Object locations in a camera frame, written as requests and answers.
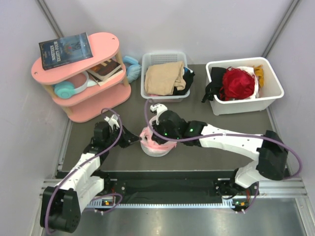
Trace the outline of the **pink white mesh laundry bag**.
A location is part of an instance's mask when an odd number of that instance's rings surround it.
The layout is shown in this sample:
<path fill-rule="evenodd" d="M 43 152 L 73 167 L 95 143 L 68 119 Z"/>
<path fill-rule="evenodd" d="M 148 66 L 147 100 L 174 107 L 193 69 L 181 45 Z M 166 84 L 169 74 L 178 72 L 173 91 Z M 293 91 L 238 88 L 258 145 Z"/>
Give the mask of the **pink white mesh laundry bag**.
<path fill-rule="evenodd" d="M 167 141 L 165 144 L 159 145 L 157 142 L 152 140 L 153 132 L 146 126 L 140 133 L 140 145 L 142 150 L 152 157 L 162 157 L 167 155 L 172 149 L 177 146 L 176 142 Z"/>

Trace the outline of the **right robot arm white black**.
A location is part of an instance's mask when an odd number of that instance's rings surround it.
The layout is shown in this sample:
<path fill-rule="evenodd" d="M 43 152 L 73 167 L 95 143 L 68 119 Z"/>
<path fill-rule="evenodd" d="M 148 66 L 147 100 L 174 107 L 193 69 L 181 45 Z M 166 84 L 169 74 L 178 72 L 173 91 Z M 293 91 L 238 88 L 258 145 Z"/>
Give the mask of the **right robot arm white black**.
<path fill-rule="evenodd" d="M 229 182 L 216 185 L 219 194 L 240 195 L 262 179 L 285 179 L 288 150 L 273 131 L 268 130 L 264 135 L 246 135 L 202 121 L 185 121 L 170 110 L 157 112 L 148 124 L 152 139 L 159 145 L 172 139 L 186 146 L 217 148 L 250 158 L 249 164 L 234 170 Z"/>

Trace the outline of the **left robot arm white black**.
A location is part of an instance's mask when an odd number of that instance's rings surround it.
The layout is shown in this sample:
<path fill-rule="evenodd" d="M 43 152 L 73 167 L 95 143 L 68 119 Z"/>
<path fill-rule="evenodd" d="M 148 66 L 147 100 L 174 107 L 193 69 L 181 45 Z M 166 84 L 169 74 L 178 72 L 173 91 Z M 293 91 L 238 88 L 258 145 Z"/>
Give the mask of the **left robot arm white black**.
<path fill-rule="evenodd" d="M 74 232 L 86 206 L 96 195 L 111 191 L 109 180 L 94 175 L 115 146 L 126 148 L 141 138 L 118 120 L 106 118 L 94 126 L 94 135 L 77 164 L 54 187 L 45 188 L 42 195 L 40 225 L 48 234 L 55 231 Z"/>

